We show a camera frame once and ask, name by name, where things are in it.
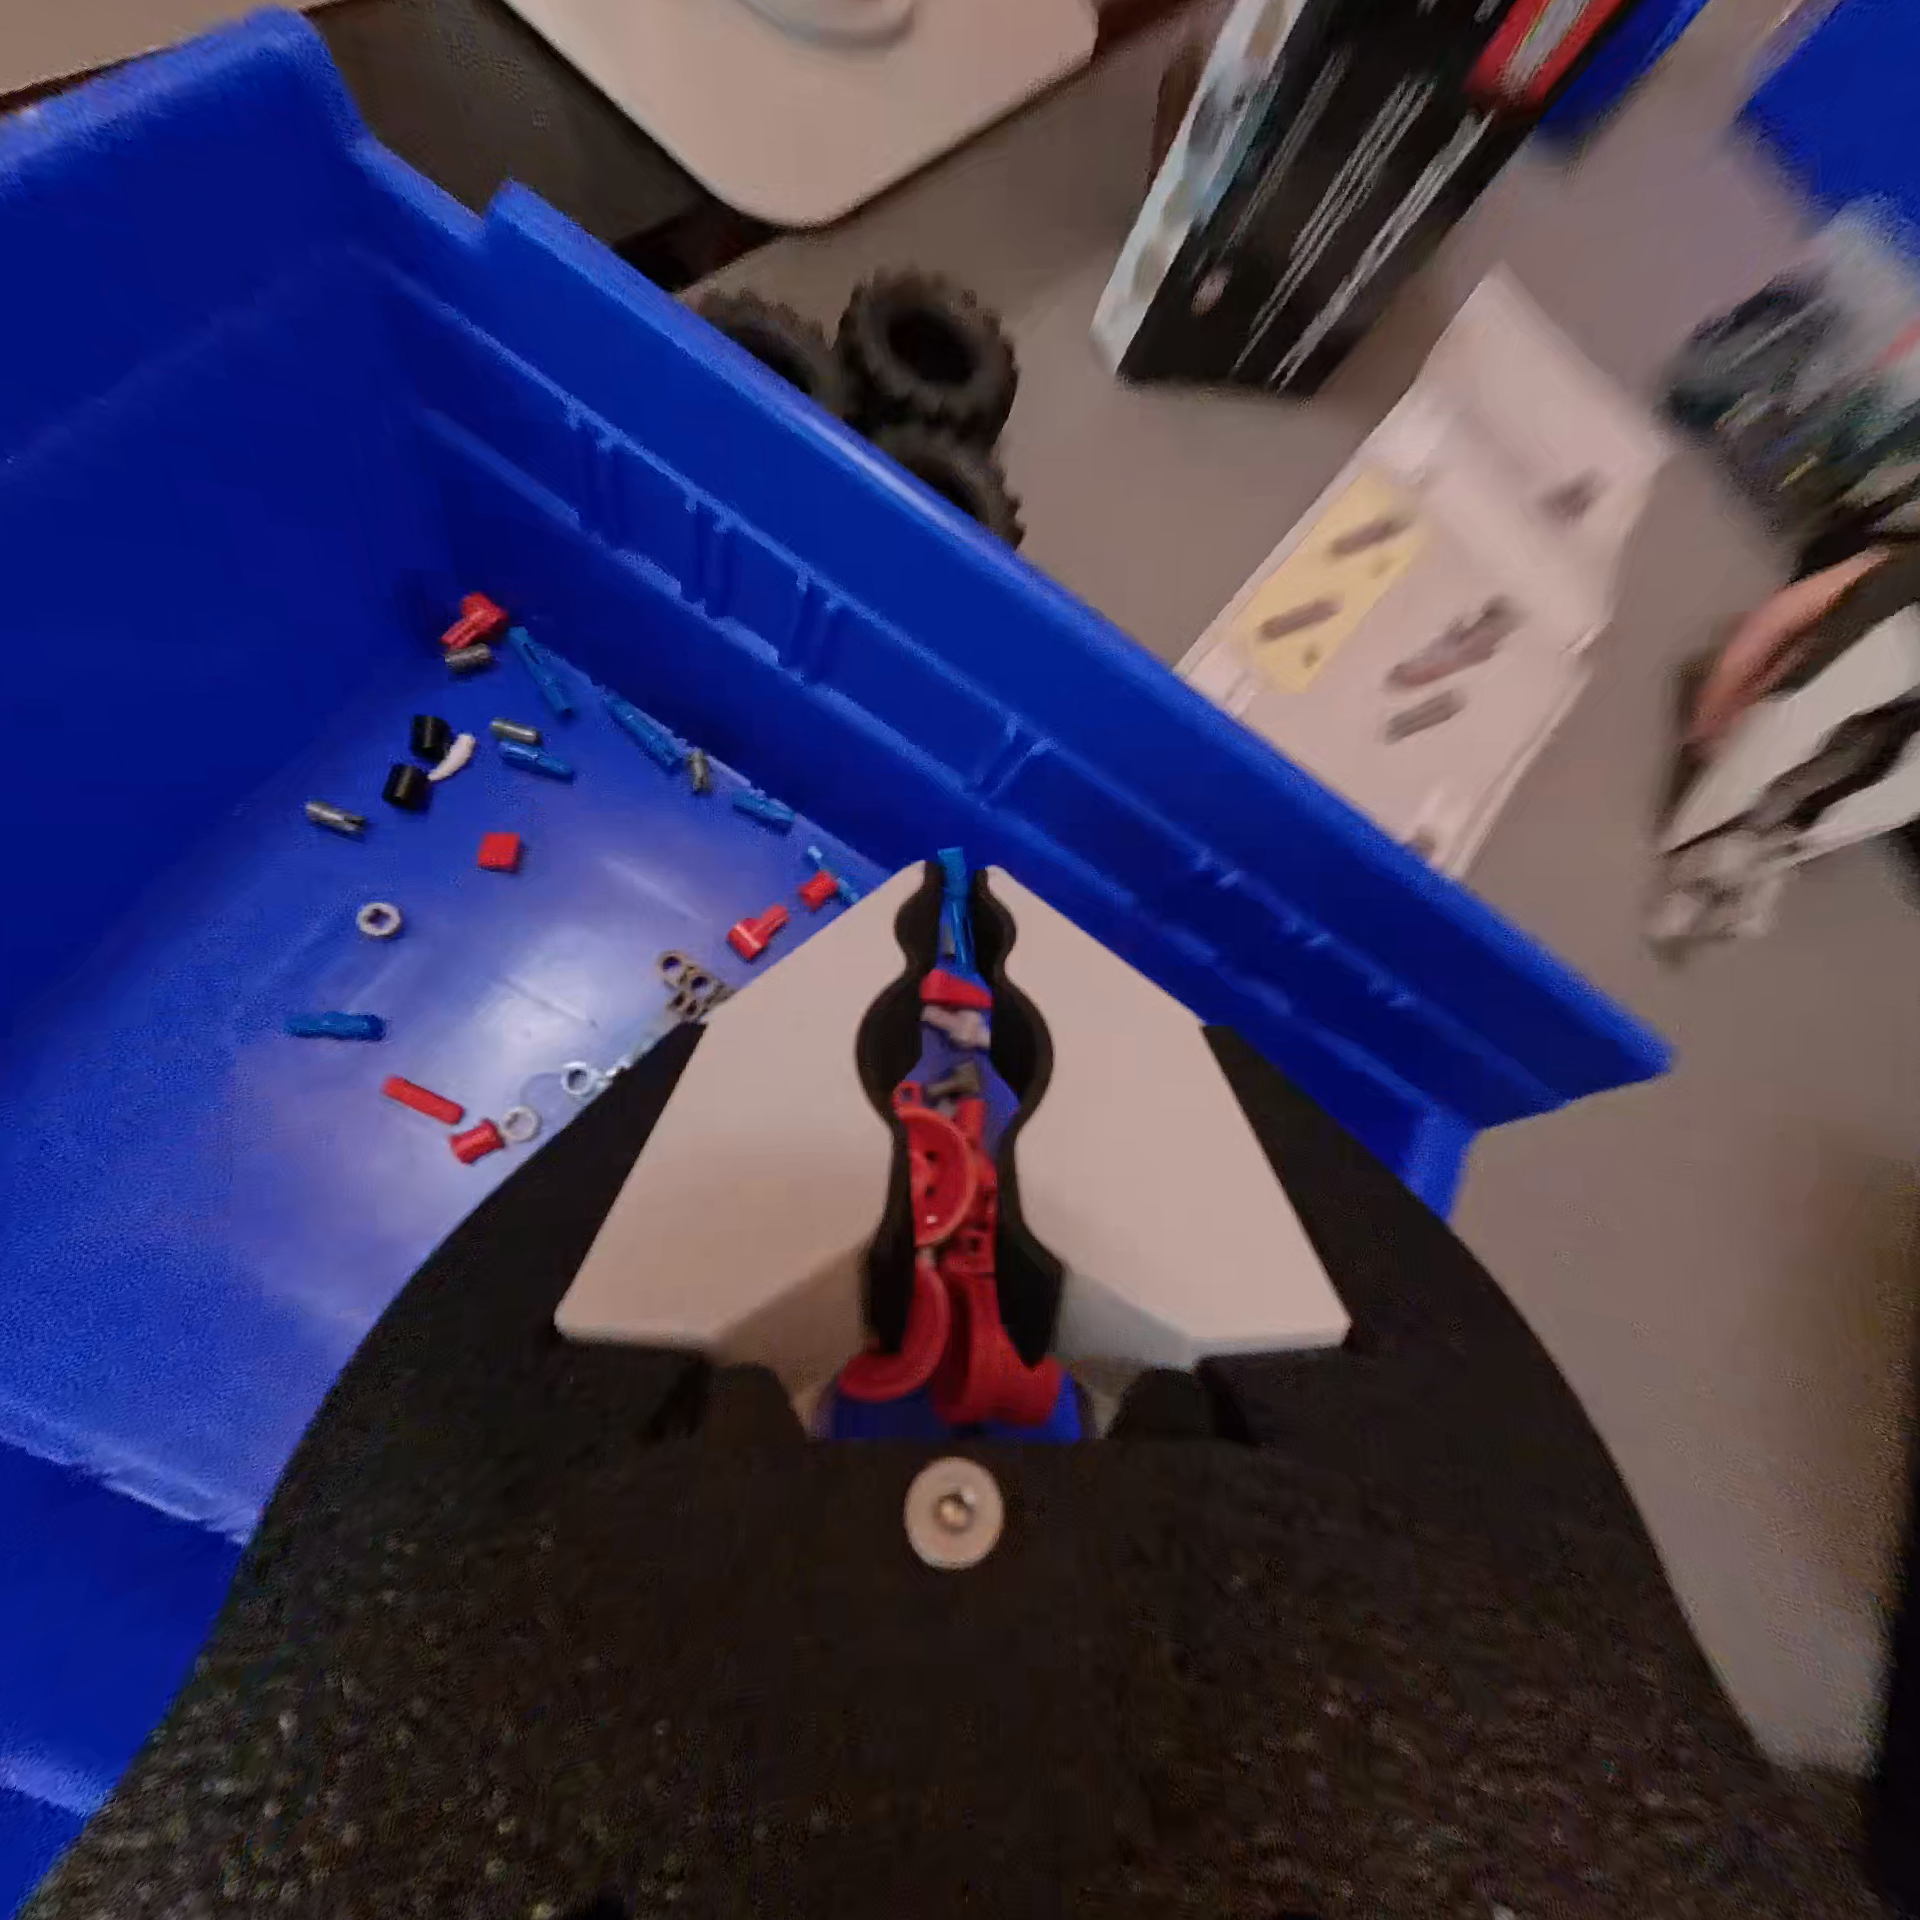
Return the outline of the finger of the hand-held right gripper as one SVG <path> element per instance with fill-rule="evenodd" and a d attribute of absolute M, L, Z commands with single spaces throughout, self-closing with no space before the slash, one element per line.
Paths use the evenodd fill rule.
<path fill-rule="evenodd" d="M 1916 825 L 1916 660 L 1834 660 L 1748 708 L 1683 789 L 1656 850 L 1783 834 L 1792 857 Z"/>

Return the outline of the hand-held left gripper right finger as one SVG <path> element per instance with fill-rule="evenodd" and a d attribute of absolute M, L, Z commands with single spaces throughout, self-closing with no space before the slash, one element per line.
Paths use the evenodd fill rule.
<path fill-rule="evenodd" d="M 1046 1348 L 1091 1385 L 1334 1351 L 1352 1319 L 1203 1019 L 1008 870 L 974 882 L 1000 1217 L 1059 1274 Z"/>

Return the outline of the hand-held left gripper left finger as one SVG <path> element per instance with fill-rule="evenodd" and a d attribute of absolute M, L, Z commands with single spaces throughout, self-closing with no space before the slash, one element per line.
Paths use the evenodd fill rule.
<path fill-rule="evenodd" d="M 923 875 L 884 881 L 704 1023 L 558 1332 L 758 1364 L 783 1389 L 824 1389 L 866 1343 L 894 1147 L 856 1028 L 906 970 L 895 917 Z"/>

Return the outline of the grey patterned toy block assembly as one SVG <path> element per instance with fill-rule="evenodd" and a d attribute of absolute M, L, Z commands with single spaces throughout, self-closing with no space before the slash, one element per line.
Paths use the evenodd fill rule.
<path fill-rule="evenodd" d="M 1762 937 L 1802 865 L 1792 834 L 1723 831 L 1667 853 L 1644 921 L 1647 948 L 1672 962 Z"/>

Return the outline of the blue plastic bin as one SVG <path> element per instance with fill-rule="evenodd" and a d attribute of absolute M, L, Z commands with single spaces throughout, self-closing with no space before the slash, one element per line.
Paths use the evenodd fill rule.
<path fill-rule="evenodd" d="M 496 1177 L 255 1129 L 308 805 L 525 630 L 880 870 L 1018 870 L 1448 1210 L 1667 1044 L 286 11 L 5 117 L 5 1916 Z"/>
<path fill-rule="evenodd" d="M 1870 201 L 1916 226 L 1917 4 L 1797 10 L 1739 119 L 1804 203 Z"/>

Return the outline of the person's right hand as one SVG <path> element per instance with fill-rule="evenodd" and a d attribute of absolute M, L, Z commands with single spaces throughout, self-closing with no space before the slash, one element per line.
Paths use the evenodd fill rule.
<path fill-rule="evenodd" d="M 1911 554 L 1911 543 L 1870 543 L 1779 587 L 1747 612 L 1695 677 L 1678 734 L 1679 747 L 1693 754 L 1712 750 L 1739 714 L 1784 677 L 1821 617 L 1837 611 L 1874 571 Z"/>

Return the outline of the red toy gear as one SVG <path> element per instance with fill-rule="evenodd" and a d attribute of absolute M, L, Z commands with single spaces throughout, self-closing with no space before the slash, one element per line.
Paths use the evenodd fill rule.
<path fill-rule="evenodd" d="M 991 1108 L 972 1073 L 894 1092 L 908 1147 L 908 1211 L 917 1258 L 944 1275 L 986 1281 L 996 1269 L 999 1172 Z"/>

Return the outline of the open instruction booklet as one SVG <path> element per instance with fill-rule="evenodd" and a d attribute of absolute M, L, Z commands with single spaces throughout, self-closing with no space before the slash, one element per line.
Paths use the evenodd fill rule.
<path fill-rule="evenodd" d="M 1488 271 L 1175 669 L 1460 881 L 1587 685 L 1669 451 Z"/>

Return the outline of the scattered small toy parts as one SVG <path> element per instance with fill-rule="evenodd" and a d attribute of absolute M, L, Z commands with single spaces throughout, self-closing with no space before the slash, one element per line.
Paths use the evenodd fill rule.
<path fill-rule="evenodd" d="M 310 799 L 246 1100 L 344 1180 L 496 1177 L 880 877 L 811 812 L 538 635 L 411 690 L 378 799 Z"/>

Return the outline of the black cardboard box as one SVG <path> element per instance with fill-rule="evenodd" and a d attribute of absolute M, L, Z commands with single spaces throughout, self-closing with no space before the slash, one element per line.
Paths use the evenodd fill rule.
<path fill-rule="evenodd" d="M 1235 4 L 1095 306 L 1100 358 L 1316 393 L 1634 10 Z"/>

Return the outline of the black toy tire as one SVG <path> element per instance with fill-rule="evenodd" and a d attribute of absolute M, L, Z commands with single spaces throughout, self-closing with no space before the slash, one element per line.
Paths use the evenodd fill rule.
<path fill-rule="evenodd" d="M 691 309 L 820 412 L 853 421 L 856 404 L 848 370 L 815 321 L 757 292 L 706 292 Z"/>
<path fill-rule="evenodd" d="M 871 444 L 1010 548 L 1023 543 L 1019 500 L 991 449 L 925 423 L 890 423 L 871 434 Z"/>
<path fill-rule="evenodd" d="M 999 316 L 950 276 L 866 276 L 837 323 L 853 423 L 876 434 L 923 425 L 965 444 L 999 441 L 1018 403 L 1018 354 Z"/>

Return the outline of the white stand base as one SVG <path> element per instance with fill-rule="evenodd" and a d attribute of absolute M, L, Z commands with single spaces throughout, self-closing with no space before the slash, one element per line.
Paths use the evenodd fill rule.
<path fill-rule="evenodd" d="M 1074 78 L 1085 2 L 515 2 L 732 211 L 818 229 Z"/>

